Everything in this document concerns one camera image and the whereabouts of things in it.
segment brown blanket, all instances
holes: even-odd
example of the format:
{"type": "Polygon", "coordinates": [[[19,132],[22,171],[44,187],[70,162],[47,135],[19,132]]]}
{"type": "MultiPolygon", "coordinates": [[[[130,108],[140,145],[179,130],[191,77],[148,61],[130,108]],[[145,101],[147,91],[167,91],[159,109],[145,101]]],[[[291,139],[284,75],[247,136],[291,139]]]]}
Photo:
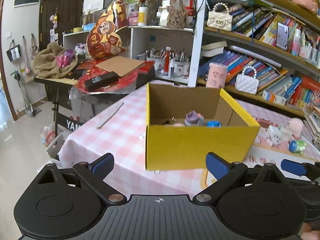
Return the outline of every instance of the brown blanket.
{"type": "Polygon", "coordinates": [[[78,57],[75,56],[70,65],[61,68],[58,66],[55,56],[61,55],[66,51],[64,47],[56,42],[48,44],[47,48],[41,50],[33,59],[33,72],[42,78],[64,78],[78,64],[78,57]]]}

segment dark wooden door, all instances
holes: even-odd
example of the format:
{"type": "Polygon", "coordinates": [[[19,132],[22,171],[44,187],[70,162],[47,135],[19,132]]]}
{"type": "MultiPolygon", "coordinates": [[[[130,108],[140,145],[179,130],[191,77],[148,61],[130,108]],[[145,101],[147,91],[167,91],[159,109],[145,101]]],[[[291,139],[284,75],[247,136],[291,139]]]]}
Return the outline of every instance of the dark wooden door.
{"type": "Polygon", "coordinates": [[[83,0],[41,0],[39,12],[39,45],[40,50],[45,49],[50,43],[50,30],[53,23],[50,16],[58,14],[59,44],[62,44],[62,33],[81,26],[83,0]]]}

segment white post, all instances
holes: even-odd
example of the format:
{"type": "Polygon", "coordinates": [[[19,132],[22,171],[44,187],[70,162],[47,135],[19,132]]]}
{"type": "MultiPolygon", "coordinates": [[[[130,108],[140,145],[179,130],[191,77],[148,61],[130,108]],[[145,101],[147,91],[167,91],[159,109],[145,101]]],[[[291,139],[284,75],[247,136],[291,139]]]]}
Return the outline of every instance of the white post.
{"type": "Polygon", "coordinates": [[[204,11],[205,11],[204,7],[205,6],[206,6],[205,0],[197,0],[196,9],[198,11],[198,14],[197,14],[196,26],[195,26],[195,36],[193,39],[188,87],[195,87],[197,83],[197,74],[198,74],[200,52],[201,52],[201,46],[202,46],[203,28],[204,28],[204,11]]]}

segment blue gripper pad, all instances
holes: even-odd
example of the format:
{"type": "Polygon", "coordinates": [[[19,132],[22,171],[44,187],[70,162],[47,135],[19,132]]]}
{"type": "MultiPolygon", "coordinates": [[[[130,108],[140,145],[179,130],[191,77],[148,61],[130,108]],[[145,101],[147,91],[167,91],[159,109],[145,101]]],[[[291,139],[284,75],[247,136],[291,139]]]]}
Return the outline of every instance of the blue gripper pad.
{"type": "Polygon", "coordinates": [[[88,165],[88,170],[96,175],[99,179],[104,180],[105,177],[113,170],[115,159],[111,153],[106,153],[94,162],[88,165]]]}
{"type": "Polygon", "coordinates": [[[221,179],[232,169],[232,165],[230,163],[226,162],[214,153],[207,154],[205,158],[205,165],[207,166],[207,170],[216,179],[221,179]]]}
{"type": "Polygon", "coordinates": [[[290,172],[292,174],[295,174],[297,176],[303,176],[307,174],[307,170],[301,163],[297,163],[290,160],[282,160],[281,162],[281,169],[287,172],[290,172]]]}

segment door frame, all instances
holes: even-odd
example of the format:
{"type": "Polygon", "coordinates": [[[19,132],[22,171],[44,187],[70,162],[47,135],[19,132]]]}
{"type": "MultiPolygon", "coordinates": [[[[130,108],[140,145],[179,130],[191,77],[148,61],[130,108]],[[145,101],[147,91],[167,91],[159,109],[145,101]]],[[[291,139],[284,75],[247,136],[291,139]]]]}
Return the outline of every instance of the door frame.
{"type": "MultiPolygon", "coordinates": [[[[41,28],[42,28],[42,1],[40,0],[40,4],[39,4],[39,45],[42,42],[42,34],[41,34],[41,28]]],[[[84,0],[79,0],[79,3],[82,3],[82,8],[79,8],[78,14],[79,14],[79,19],[81,20],[82,14],[83,14],[83,3],[84,0]]]]}
{"type": "MultiPolygon", "coordinates": [[[[0,0],[0,8],[1,8],[0,9],[0,33],[1,33],[1,26],[2,26],[3,3],[4,3],[4,0],[0,0]]],[[[0,42],[0,73],[1,73],[1,79],[2,79],[2,86],[3,86],[4,94],[5,94],[5,97],[7,99],[12,118],[13,118],[14,121],[16,121],[18,118],[17,118],[17,114],[16,114],[16,112],[14,111],[14,108],[13,108],[13,104],[12,104],[11,97],[10,97],[10,94],[9,94],[7,80],[5,78],[5,73],[4,73],[1,42],[0,42]]]]}

